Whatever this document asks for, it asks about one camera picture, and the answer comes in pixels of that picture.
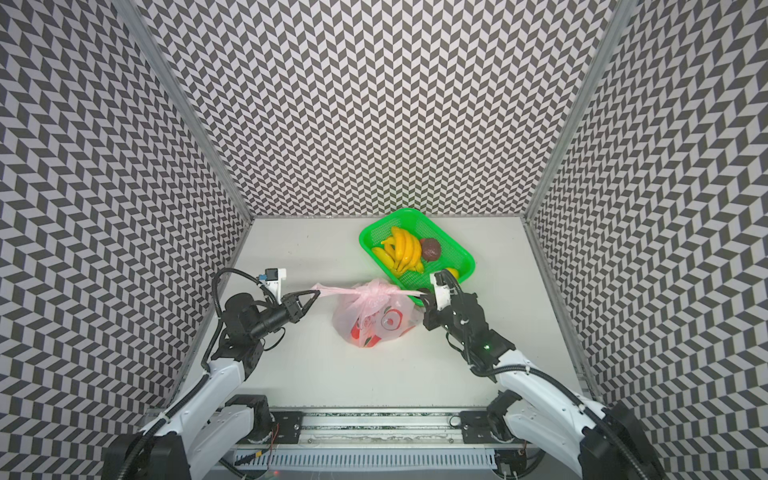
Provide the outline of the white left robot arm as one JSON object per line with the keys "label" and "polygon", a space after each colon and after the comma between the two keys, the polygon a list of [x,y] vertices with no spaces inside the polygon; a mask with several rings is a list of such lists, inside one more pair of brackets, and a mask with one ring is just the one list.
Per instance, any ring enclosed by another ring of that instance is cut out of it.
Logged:
{"label": "white left robot arm", "polygon": [[219,312],[218,345],[203,375],[138,432],[118,436],[104,451],[103,479],[202,479],[239,440],[257,429],[256,408],[230,398],[255,370],[264,338],[299,322],[318,290],[288,293],[279,302],[248,293]]}

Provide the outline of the pink plastic bag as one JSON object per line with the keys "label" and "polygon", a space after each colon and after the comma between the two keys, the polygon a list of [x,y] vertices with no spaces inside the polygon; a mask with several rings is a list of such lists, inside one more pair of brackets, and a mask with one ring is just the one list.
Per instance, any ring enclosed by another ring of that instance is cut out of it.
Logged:
{"label": "pink plastic bag", "polygon": [[349,288],[315,284],[320,297],[336,297],[331,318],[337,334],[358,348],[400,338],[421,323],[414,299],[423,293],[404,290],[383,279],[374,279]]}

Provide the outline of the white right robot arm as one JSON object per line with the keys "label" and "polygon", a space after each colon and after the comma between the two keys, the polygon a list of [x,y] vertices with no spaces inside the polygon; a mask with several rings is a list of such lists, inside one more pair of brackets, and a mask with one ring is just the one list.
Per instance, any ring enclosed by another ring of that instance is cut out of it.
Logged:
{"label": "white right robot arm", "polygon": [[493,381],[489,429],[500,442],[533,444],[582,479],[662,479],[664,469],[642,423],[622,403],[607,407],[539,369],[491,329],[476,295],[421,290],[428,330],[445,331],[470,372]]}

